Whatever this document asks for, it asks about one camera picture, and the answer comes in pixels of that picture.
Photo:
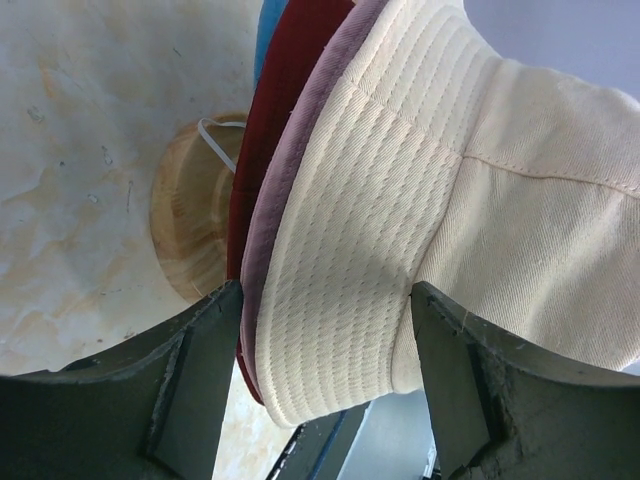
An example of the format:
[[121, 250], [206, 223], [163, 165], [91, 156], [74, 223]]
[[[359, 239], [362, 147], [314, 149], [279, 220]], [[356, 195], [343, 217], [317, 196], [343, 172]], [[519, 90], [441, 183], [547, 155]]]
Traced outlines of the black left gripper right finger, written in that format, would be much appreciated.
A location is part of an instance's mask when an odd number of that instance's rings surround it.
[[638, 478], [638, 377], [541, 348], [426, 282], [410, 303], [441, 478]]

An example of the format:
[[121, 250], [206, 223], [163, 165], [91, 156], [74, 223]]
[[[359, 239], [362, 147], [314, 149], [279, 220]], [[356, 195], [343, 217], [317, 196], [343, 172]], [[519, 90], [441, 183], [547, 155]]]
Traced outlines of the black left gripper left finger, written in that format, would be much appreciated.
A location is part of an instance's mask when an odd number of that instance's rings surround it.
[[208, 479], [234, 365], [242, 290], [63, 369], [1, 380], [5, 479]]

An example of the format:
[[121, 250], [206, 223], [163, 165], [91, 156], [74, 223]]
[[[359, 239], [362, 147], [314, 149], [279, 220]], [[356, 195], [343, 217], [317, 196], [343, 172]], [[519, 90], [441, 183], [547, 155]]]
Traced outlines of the beige bucket hat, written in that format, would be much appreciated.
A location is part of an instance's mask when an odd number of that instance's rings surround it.
[[247, 368], [272, 420], [420, 389], [421, 281], [567, 358], [636, 363], [638, 101], [500, 56], [460, 1], [383, 2], [276, 236]]

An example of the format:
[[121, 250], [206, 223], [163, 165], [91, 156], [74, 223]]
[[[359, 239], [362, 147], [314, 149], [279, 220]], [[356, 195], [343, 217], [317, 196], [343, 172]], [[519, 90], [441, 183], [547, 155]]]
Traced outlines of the dark red bucket hat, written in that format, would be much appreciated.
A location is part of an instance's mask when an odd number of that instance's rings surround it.
[[352, 1], [288, 1], [255, 86], [229, 203], [226, 276], [240, 278], [251, 217], [282, 132]]

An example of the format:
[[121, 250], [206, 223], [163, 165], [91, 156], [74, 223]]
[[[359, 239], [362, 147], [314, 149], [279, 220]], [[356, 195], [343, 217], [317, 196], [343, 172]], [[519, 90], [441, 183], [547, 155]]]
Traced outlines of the blue bucket hat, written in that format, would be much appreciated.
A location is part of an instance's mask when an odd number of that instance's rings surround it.
[[287, 4], [287, 0], [264, 0], [262, 3], [256, 34], [254, 86], [258, 85], [271, 39]]

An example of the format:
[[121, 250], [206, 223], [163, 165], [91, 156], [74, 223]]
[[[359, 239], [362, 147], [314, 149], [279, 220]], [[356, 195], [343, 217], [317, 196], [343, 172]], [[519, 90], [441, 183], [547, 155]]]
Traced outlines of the pink bucket hat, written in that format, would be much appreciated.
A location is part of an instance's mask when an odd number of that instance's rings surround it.
[[354, 7], [324, 48], [291, 111], [251, 217], [239, 278], [244, 295], [239, 357], [248, 369], [255, 363], [257, 316], [276, 236], [311, 133], [338, 78], [386, 6], [383, 1], [353, 3]]

